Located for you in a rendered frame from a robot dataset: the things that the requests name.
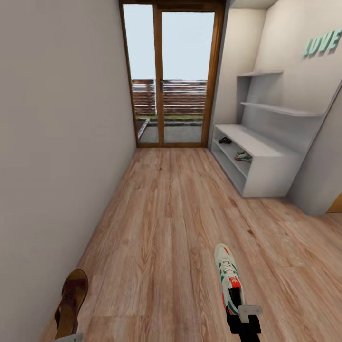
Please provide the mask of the gym shoe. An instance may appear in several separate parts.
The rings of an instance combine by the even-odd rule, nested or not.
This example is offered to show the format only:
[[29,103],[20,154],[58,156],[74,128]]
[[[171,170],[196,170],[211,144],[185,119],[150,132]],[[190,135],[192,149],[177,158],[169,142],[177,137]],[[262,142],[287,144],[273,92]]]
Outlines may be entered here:
[[231,315],[239,315],[238,306],[246,304],[234,257],[228,246],[217,243],[214,258],[221,276],[224,308]]
[[251,155],[249,155],[246,151],[244,151],[243,153],[236,153],[235,159],[238,161],[248,161],[248,162],[252,162],[253,157]]

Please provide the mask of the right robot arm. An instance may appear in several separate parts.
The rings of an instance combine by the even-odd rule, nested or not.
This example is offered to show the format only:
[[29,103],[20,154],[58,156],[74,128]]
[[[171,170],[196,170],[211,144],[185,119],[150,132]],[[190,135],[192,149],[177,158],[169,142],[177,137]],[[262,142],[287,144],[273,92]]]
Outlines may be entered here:
[[257,334],[261,333],[257,315],[263,313],[260,305],[240,305],[239,315],[227,315],[232,334],[239,334],[241,342],[260,342]]

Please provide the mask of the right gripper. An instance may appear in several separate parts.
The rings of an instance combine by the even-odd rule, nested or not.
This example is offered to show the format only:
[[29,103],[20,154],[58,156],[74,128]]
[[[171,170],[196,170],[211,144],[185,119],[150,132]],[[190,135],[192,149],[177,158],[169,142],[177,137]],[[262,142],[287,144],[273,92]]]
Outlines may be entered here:
[[242,323],[239,318],[239,315],[227,315],[227,320],[230,326],[231,333],[239,334],[241,342],[243,336],[247,333],[255,334],[258,339],[259,337],[257,334],[261,333],[259,319],[257,315],[249,315],[248,318],[249,323]]

